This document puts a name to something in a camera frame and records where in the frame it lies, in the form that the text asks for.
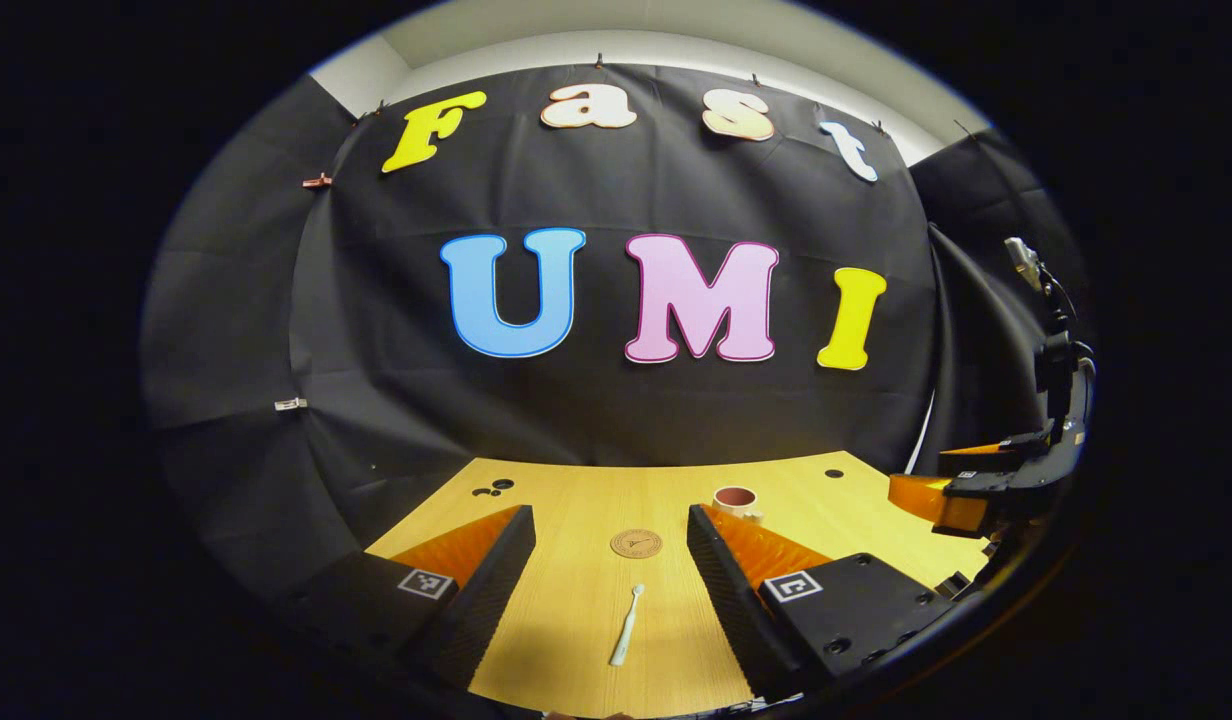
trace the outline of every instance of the round coaster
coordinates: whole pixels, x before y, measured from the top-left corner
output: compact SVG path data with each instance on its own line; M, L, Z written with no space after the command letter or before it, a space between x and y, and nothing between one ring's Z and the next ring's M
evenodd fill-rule
M623 530L616 533L611 546L621 557L650 557L662 550L662 536L652 530Z

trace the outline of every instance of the blue letter u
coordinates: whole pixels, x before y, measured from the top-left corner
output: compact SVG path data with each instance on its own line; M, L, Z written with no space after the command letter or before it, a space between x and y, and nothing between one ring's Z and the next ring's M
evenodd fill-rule
M530 232L524 247L537 255L540 314L525 325L511 325L496 313L496 259L505 238L471 234L439 250L451 270L452 321L466 345L494 358L530 358L552 350L570 330L570 260L585 245L585 233L572 228Z

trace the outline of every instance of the binder clip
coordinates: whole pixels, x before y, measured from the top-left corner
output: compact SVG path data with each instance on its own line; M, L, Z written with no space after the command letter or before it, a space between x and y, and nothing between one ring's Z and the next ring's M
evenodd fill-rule
M308 181L301 182L302 187L326 187L331 184L331 178L326 176L326 173L318 173L318 178L308 179Z

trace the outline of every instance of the pink cup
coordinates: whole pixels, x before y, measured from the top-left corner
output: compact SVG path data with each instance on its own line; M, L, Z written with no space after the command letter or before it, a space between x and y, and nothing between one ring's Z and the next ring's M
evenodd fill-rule
M744 518L748 512L753 512L758 494L749 488L729 486L713 492L713 509L727 512L736 518Z

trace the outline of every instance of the toothbrush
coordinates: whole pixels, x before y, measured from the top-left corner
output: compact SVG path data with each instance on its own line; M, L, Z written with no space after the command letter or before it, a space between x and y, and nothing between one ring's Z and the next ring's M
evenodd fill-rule
M634 584L634 603L630 605L630 614L625 616L625 630L621 630L620 642L616 644L616 652L612 652L612 666L620 667L625 665L625 653L630 651L630 635L634 631L634 619L638 618L634 614L634 609L638 607L638 595L643 594L643 583Z

